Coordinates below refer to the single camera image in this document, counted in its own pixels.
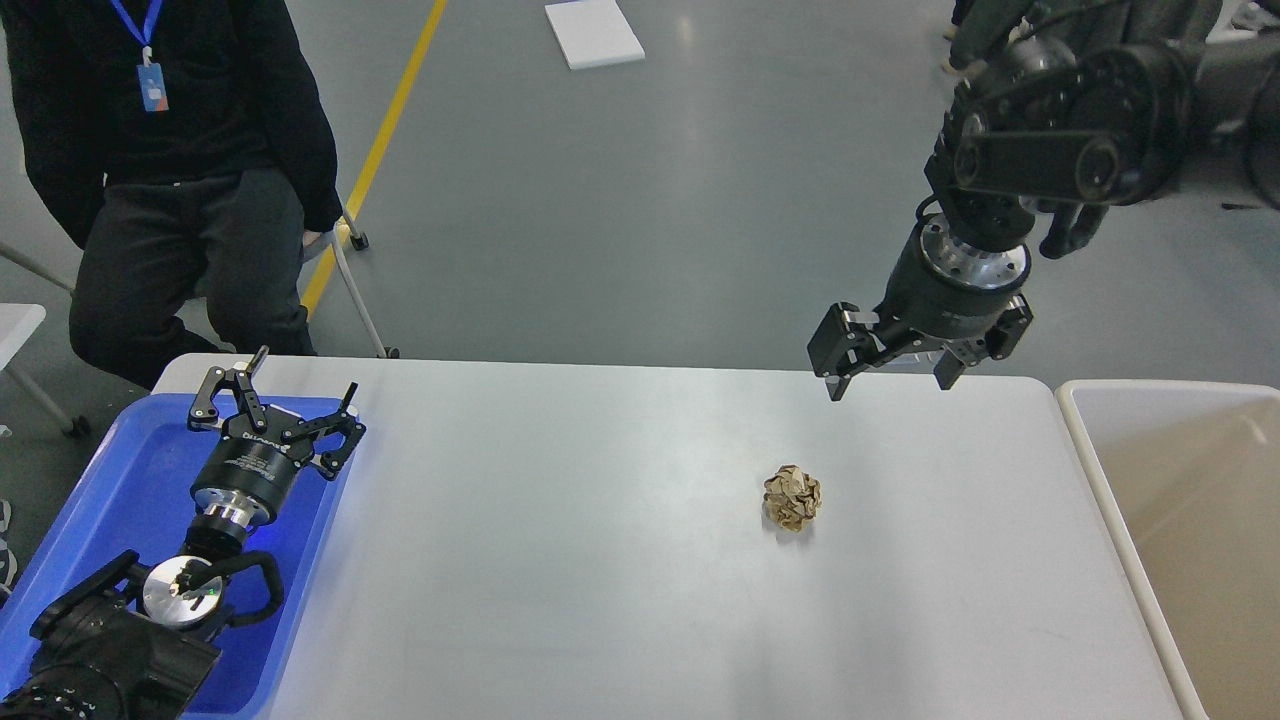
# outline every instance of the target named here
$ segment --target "gray floor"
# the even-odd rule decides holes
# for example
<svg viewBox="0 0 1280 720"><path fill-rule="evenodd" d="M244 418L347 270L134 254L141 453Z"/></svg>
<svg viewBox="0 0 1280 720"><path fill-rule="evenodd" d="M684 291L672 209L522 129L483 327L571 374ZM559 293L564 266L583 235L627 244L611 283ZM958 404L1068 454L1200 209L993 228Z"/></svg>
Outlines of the gray floor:
<svg viewBox="0 0 1280 720"><path fill-rule="evenodd" d="M375 247L352 256L384 340L406 357L805 369L831 302L879 300L928 193L950 4L622 0L648 59L572 73L543 4L443 15L361 213ZM430 8L291 4L343 195ZM74 275L19 174L6 94L0 137L6 242ZM1036 264L1036 324L978 372L1280 386L1277 237L1280 215L1210 201L1115 210L1088 251ZM0 261L0 301L49 309L15 363L97 430L61 438L0 380L0 497L29 557L138 392L74 359L61 291ZM337 279L312 325L325 354L371 354Z"/></svg>

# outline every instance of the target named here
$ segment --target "white bin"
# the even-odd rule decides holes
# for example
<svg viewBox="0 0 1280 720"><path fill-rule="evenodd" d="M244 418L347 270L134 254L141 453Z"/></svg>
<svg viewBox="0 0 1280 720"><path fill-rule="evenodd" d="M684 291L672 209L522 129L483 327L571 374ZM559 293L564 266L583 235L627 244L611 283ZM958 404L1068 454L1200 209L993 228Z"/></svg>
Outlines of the white bin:
<svg viewBox="0 0 1280 720"><path fill-rule="evenodd" d="M1280 717L1280 391L1078 380L1057 397L1183 714Z"/></svg>

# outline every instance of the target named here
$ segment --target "chair leg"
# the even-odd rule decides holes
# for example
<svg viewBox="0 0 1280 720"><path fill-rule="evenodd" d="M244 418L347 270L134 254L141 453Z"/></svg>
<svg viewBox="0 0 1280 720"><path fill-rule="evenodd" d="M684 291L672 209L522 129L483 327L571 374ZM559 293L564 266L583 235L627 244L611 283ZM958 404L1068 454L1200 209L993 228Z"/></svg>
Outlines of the chair leg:
<svg viewBox="0 0 1280 720"><path fill-rule="evenodd" d="M40 406L52 418L58 427L63 430L63 434L70 438L84 437L90 432L88 420L83 415L77 415L76 418L69 418L63 409L54 402L52 397L45 392L36 380L31 378L27 373L23 373L18 368L8 366L4 369L18 387L20 387L27 395L31 396Z"/></svg>
<svg viewBox="0 0 1280 720"><path fill-rule="evenodd" d="M383 338L378 336L378 328L374 327L374 319L369 316L369 307L365 306L365 299L360 296L360 290L356 288L356 278L352 277L351 266L347 265L347 254L342 250L342 241L338 240L338 233L330 236L330 243L333 246L333 258L338 263L338 273L342 274L342 282L347 283L351 300L356 304L356 311L360 313L360 322L365 324L365 331L374 342L374 351L379 357L390 357L392 351L383 345Z"/></svg>
<svg viewBox="0 0 1280 720"><path fill-rule="evenodd" d="M346 208L342 209L342 219L347 222L347 229L351 236L351 246L357 251L369 250L369 236L360 232L356 227L356 218L352 218L351 213L348 213Z"/></svg>
<svg viewBox="0 0 1280 720"><path fill-rule="evenodd" d="M36 263L31 258L23 255L22 252L18 252L13 247L9 247L8 245L5 245L3 242L0 242L0 258L4 258L6 260L12 261L13 264L18 265L19 268L26 269L27 272L31 272L31 273L35 273L35 274L40 275L41 278L44 278L44 279L49 281L50 283L52 283L52 284L55 284L55 286L65 290L69 293L74 293L76 292L76 287L72 286L69 282L59 278L58 275L55 275L51 270L49 270L47 268L45 268L40 263Z"/></svg>

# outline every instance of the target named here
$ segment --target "id badge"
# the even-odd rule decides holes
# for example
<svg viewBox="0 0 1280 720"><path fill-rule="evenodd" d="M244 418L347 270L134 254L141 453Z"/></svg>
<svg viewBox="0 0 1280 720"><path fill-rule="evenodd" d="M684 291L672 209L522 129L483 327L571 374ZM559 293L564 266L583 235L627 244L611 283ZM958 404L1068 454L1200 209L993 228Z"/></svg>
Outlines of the id badge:
<svg viewBox="0 0 1280 720"><path fill-rule="evenodd" d="M142 108L147 113L164 113L169 109L169 94L164 90L160 63L138 65L138 87L142 88Z"/></svg>

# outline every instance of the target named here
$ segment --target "blue lanyard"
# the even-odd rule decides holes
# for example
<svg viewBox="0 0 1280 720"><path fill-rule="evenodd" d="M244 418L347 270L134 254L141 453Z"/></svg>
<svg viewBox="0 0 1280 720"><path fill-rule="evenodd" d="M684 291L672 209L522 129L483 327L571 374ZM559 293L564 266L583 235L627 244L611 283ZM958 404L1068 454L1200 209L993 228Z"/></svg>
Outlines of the blue lanyard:
<svg viewBox="0 0 1280 720"><path fill-rule="evenodd" d="M120 0L111 0L111 5L115 5L115 14L120 15L120 19L124 20L124 27L129 28L133 37L137 37L143 47L151 47L151 33L156 28L156 18L160 17L160 5L164 5L164 0L151 0L151 6L147 8L147 18L142 20L142 29L138 29L138 23L133 22L133 18L129 17L129 12L124 9Z"/></svg>

